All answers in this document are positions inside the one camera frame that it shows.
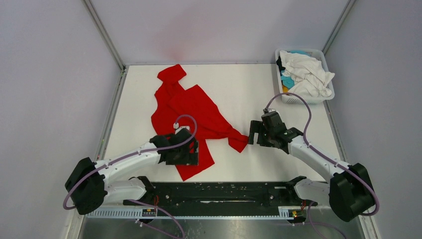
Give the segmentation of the red t shirt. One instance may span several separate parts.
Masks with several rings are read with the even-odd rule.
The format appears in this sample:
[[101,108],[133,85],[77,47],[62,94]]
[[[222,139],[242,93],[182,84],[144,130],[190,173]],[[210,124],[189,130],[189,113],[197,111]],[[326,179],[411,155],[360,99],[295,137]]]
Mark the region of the red t shirt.
[[179,81],[186,76],[181,65],[168,67],[158,73],[162,82],[155,92],[157,109],[151,122],[158,135],[175,131],[174,123],[196,129],[199,142],[197,166],[178,165],[176,168],[183,181],[214,165],[206,140],[228,139],[228,145],[241,153],[248,144],[248,137],[237,131],[220,113],[217,105],[198,85],[184,89]]

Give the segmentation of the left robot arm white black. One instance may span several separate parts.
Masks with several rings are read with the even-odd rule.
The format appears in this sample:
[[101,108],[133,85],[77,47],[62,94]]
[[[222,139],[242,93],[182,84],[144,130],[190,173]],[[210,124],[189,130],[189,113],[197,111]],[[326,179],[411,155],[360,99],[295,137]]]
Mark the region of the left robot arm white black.
[[156,135],[140,147],[116,158],[93,162],[81,159],[68,180],[63,207],[89,214],[104,204],[137,200],[147,205],[154,200],[154,186],[145,176],[132,177],[137,170],[164,163],[197,166],[199,142],[187,128]]

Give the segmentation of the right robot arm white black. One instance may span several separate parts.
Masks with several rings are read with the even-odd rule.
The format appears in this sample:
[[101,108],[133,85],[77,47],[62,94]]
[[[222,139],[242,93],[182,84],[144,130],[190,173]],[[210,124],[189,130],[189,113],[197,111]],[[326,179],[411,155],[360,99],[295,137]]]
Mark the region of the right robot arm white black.
[[367,169],[360,163],[329,158],[313,146],[306,134],[295,127],[287,128],[277,111],[266,111],[261,120],[250,122],[248,143],[284,151],[317,172],[324,182],[300,176],[289,183],[285,192],[288,203],[303,200],[329,206],[343,221],[365,215],[371,207],[379,208]]

